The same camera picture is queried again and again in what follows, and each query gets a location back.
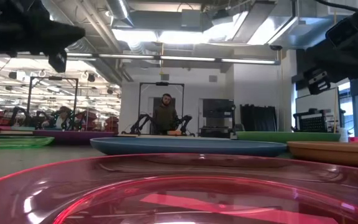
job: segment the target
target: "green plate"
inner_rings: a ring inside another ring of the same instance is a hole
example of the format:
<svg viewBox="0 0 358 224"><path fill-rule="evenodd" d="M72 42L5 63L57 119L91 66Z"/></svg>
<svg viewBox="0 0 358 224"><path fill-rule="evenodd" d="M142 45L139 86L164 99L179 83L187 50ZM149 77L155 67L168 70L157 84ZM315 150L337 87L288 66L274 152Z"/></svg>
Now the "green plate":
<svg viewBox="0 0 358 224"><path fill-rule="evenodd" d="M239 140L287 143L288 141L339 141L340 134L334 133L289 133L269 131L239 131Z"/></svg>
<svg viewBox="0 0 358 224"><path fill-rule="evenodd" d="M37 136L0 136L0 149L37 148L50 144L54 138Z"/></svg>

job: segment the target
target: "pink plastic plate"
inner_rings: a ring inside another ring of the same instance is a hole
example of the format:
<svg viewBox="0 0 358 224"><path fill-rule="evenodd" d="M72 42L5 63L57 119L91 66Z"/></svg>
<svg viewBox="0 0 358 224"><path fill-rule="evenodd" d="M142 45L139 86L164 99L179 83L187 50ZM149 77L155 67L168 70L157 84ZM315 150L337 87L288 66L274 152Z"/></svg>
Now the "pink plastic plate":
<svg viewBox="0 0 358 224"><path fill-rule="evenodd" d="M209 154L58 162L0 179L0 223L358 223L358 169Z"/></svg>

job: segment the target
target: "white wall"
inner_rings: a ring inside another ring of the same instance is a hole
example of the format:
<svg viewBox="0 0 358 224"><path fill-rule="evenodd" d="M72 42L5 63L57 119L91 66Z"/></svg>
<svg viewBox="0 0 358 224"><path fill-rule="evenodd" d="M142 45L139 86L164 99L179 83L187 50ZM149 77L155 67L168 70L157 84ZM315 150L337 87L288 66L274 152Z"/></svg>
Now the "white wall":
<svg viewBox="0 0 358 224"><path fill-rule="evenodd" d="M276 65L234 65L236 123L241 123L240 105L276 106L279 101Z"/></svg>
<svg viewBox="0 0 358 224"><path fill-rule="evenodd" d="M232 65L226 72L226 97L234 99L234 65Z"/></svg>
<svg viewBox="0 0 358 224"><path fill-rule="evenodd" d="M128 126L134 124L137 120L138 100L139 100L139 82L160 82L160 69L149 68L142 70L138 68L128 68L127 72L135 80L134 83L122 84L122 98L121 98L121 113L119 122L119 132L125 130ZM193 119L188 125L188 129L192 133L197 133L198 107L199 99L202 98L226 98L225 75L220 73L218 69L201 69L194 68L190 71L182 68L164 68L164 73L170 74L170 83L184 83L185 84L185 100L184 100L184 115L192 115ZM210 83L209 76L217 75L218 82ZM150 85L142 93L142 101L148 101L150 97L160 97L163 93L179 93L181 89L152 86ZM148 103L141 103L141 111L148 110Z"/></svg>
<svg viewBox="0 0 358 224"><path fill-rule="evenodd" d="M234 65L234 102L236 123L241 122L240 106L274 106L277 110L278 130L290 131L291 105L295 90L291 77L296 75L296 51L288 50L282 65Z"/></svg>

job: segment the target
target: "man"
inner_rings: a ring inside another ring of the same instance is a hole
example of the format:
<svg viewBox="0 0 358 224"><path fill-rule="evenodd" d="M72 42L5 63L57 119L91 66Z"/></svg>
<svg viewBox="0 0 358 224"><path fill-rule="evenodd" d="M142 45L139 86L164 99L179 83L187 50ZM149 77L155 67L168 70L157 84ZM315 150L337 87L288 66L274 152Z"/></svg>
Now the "man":
<svg viewBox="0 0 358 224"><path fill-rule="evenodd" d="M155 124L154 134L167 134L175 130L174 121L177 118L177 111L171 106L172 97L168 93L162 95L161 105L154 108L153 119Z"/></svg>

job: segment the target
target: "blue plate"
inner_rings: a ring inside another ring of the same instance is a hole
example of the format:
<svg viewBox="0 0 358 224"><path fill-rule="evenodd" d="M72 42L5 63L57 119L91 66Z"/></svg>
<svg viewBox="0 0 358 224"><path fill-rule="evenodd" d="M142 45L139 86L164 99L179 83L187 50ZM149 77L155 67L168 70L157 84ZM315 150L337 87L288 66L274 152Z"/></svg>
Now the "blue plate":
<svg viewBox="0 0 358 224"><path fill-rule="evenodd" d="M201 153L276 157L287 145L255 141L169 138L96 138L91 145L107 155L146 153Z"/></svg>

